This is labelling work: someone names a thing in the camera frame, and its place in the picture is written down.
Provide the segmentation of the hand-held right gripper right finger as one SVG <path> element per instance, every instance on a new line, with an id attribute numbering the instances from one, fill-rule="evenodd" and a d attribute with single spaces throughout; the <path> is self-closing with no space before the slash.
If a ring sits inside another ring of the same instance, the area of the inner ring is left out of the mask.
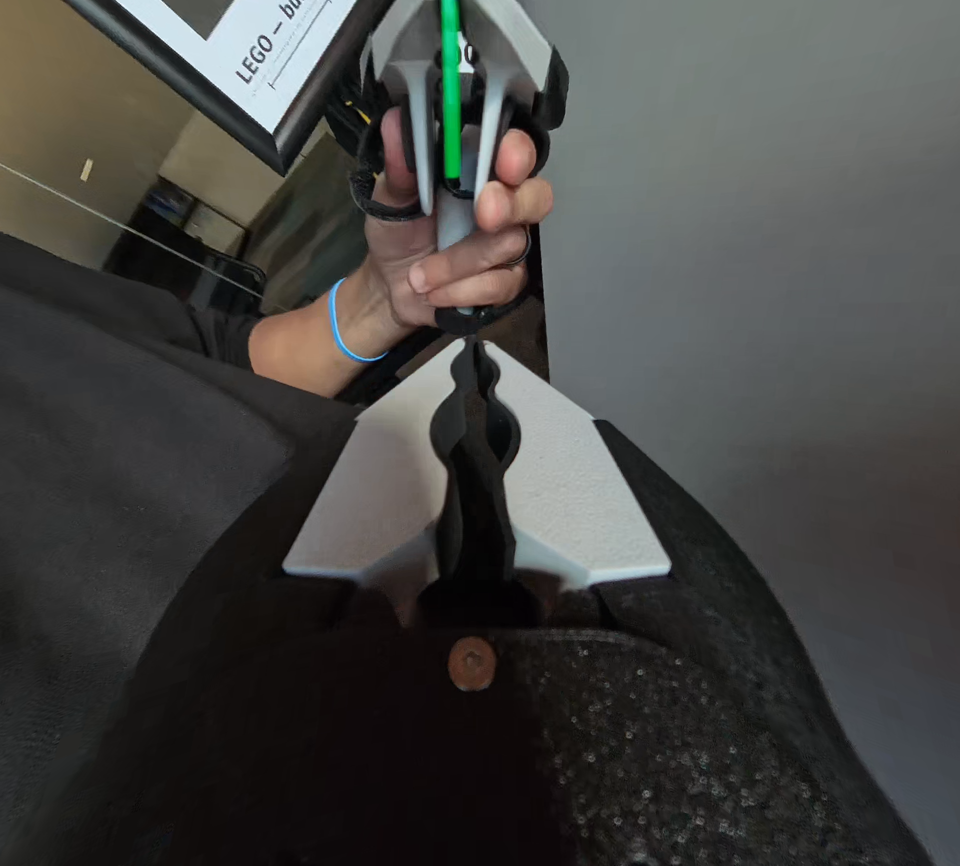
<path id="1" fill-rule="evenodd" d="M 670 572 L 594 417 L 497 345 L 483 350 L 498 368 L 494 396 L 519 425 L 504 476 L 514 565 L 572 590 Z"/>

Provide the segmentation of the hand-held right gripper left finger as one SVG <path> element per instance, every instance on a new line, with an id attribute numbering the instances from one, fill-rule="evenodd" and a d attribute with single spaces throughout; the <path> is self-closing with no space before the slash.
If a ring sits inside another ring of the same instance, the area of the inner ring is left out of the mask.
<path id="1" fill-rule="evenodd" d="M 402 626 L 413 624 L 419 594 L 438 577 L 435 525 L 447 492 L 429 428 L 463 346 L 452 341 L 357 416 L 283 572 L 378 591 Z"/>

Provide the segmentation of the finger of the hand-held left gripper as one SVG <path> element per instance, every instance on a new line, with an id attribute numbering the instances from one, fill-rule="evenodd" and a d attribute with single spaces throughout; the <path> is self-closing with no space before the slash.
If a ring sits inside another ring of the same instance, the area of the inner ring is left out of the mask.
<path id="1" fill-rule="evenodd" d="M 412 157 L 424 215 L 433 212 L 436 189 L 439 10 L 439 0 L 394 0 L 369 39 L 375 80 L 385 87 L 391 104 L 404 96 L 409 102 Z"/>
<path id="2" fill-rule="evenodd" d="M 553 47 L 519 0 L 460 0 L 460 12 L 485 85 L 474 184 L 478 199 L 496 170 L 505 104 L 533 106 L 546 89 Z"/>

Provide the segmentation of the green striped lego tile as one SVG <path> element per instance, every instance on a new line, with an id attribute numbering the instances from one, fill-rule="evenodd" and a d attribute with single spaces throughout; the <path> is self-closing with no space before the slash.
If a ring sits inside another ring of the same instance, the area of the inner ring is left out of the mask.
<path id="1" fill-rule="evenodd" d="M 462 94 L 459 0 L 438 0 L 440 26 L 440 126 L 442 176 L 458 189 L 462 174 Z"/>

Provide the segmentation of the person's left forearm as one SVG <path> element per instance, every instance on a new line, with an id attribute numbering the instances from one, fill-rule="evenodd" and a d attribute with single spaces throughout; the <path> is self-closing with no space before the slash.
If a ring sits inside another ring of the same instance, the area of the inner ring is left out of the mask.
<path id="1" fill-rule="evenodd" d="M 354 363 L 337 350 L 330 332 L 327 293 L 309 306 L 254 324 L 247 354 L 258 376 L 332 398 L 373 366 Z M 365 266 L 346 277 L 337 309 L 342 339 L 360 356 L 391 351 L 414 331 L 402 323 L 387 288 Z"/>

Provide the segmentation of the person's left hand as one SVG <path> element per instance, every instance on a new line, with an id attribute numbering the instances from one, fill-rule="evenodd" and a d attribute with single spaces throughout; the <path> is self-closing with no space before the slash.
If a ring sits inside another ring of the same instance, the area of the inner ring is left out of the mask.
<path id="1" fill-rule="evenodd" d="M 550 184 L 534 176 L 537 158 L 526 131 L 505 133 L 494 177 L 473 203 L 475 226 L 449 249 L 439 248 L 435 214 L 401 223 L 366 219 L 366 259 L 335 297 L 339 332 L 352 353 L 386 353 L 433 325 L 435 308 L 500 307 L 521 295 L 530 228 L 554 203 Z"/>

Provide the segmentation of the blue rubber wristband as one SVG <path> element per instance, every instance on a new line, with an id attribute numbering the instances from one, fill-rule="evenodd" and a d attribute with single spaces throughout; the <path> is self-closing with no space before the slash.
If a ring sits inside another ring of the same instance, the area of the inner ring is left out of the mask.
<path id="1" fill-rule="evenodd" d="M 332 284 L 327 294 L 328 295 L 327 296 L 327 315 L 328 315 L 330 332 L 334 341 L 334 345 L 344 357 L 346 357 L 347 359 L 349 359 L 354 363 L 358 363 L 362 365 L 372 365 L 372 364 L 381 362 L 387 356 L 389 356 L 389 353 L 390 353 L 389 350 L 379 356 L 372 356 L 372 357 L 360 356 L 354 353 L 354 351 L 351 350 L 343 340 L 342 333 L 340 331 L 340 325 L 339 325 L 337 298 L 338 298 L 338 292 L 342 284 L 346 280 L 346 278 L 347 277 L 343 277 L 340 280 L 336 281 L 334 284 Z"/>

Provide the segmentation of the black chair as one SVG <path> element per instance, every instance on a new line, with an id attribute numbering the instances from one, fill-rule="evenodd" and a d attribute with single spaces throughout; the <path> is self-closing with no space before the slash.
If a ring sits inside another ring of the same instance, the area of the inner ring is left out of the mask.
<path id="1" fill-rule="evenodd" d="M 102 272 L 170 292 L 194 308 L 259 316 L 265 274 L 255 265 L 208 247 L 147 203 L 130 217 Z"/>

